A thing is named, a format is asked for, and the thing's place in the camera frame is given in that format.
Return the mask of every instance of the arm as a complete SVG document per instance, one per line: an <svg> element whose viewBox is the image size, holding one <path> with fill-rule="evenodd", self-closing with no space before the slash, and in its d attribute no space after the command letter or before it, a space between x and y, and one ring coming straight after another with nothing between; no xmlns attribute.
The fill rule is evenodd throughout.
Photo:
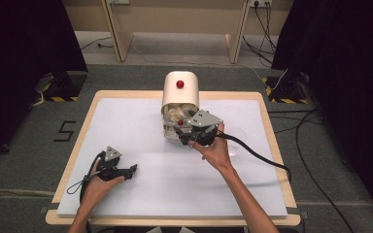
<svg viewBox="0 0 373 233"><path fill-rule="evenodd" d="M99 160L96 162L92 172L95 172L98 162ZM78 208L77 215L68 233L85 232L85 226L93 208L104 199L115 185L123 182L123 180L124 177L117 177L111 181L104 182L98 176L92 177L86 187L81 206Z"/></svg>
<svg viewBox="0 0 373 233"><path fill-rule="evenodd" d="M219 131L223 132L223 128L224 125L220 124ZM234 195L245 222L248 224L252 233L278 232L274 222L263 211L232 166L225 139L217 137L209 147L203 147L200 144L195 144L193 141L189 141L188 143L202 154L203 160L207 160L220 172Z"/></svg>

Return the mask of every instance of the gray carpet floor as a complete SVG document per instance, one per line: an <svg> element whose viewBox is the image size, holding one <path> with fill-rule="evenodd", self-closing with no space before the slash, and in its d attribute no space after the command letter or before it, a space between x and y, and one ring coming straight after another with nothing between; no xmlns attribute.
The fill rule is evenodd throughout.
<svg viewBox="0 0 373 233"><path fill-rule="evenodd" d="M292 171L291 187L305 217L305 232L348 232L343 219L313 183L297 152L293 127L306 113L296 111L315 109L313 103L269 102L262 81L248 68L89 65L88 69L78 101L44 102L33 108L18 126L9 153L0 154L0 232L65 232L67 226L46 224L42 208L51 202L96 91L161 90L165 76L176 70L193 72L200 90L260 92L271 112L283 160ZM276 74L267 69L257 71L261 77ZM74 131L72 138L69 142L55 142L66 137L58 133L65 120L75 121L64 128ZM355 232L373 232L373 202L359 177L343 163L319 111L302 124L298 142L314 178ZM292 228L302 232L302 225ZM95 232L98 229L102 227L94 227Z"/></svg>

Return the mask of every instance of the cylindrical device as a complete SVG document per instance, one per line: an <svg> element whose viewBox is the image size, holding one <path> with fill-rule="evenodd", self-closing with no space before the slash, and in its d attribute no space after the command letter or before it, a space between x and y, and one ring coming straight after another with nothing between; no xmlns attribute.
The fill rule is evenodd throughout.
<svg viewBox="0 0 373 233"><path fill-rule="evenodd" d="M164 137L179 139L174 126L188 132L191 126L186 121L191 112L199 110L198 78L189 71L173 71L165 78L162 96L162 121Z"/></svg>

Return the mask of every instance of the handheld controller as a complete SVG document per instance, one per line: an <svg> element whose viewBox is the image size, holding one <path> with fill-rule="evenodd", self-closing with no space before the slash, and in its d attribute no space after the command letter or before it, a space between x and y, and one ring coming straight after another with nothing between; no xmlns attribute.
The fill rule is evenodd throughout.
<svg viewBox="0 0 373 233"><path fill-rule="evenodd" d="M101 180L107 182L120 176L125 177L125 180L132 179L138 164L131 166L129 169L118 169L117 165L122 153L111 147L107 147L107 151L102 151L99 155L101 160L96 167L96 171L99 172L98 177Z"/></svg>
<svg viewBox="0 0 373 233"><path fill-rule="evenodd" d="M222 119L211 115L207 111L200 110L198 112L189 111L193 116L186 123L191 125L190 132L184 132L179 127L174 126L175 132L179 136L181 142L187 145L188 141L195 141L202 146L210 146L218 132L218 124L222 123Z"/></svg>

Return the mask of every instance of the red light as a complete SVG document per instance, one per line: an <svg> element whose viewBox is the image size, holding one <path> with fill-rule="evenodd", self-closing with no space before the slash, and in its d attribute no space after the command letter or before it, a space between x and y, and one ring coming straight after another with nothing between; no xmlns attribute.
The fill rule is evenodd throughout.
<svg viewBox="0 0 373 233"><path fill-rule="evenodd" d="M183 81L177 81L177 88L181 89L184 87L184 82Z"/></svg>

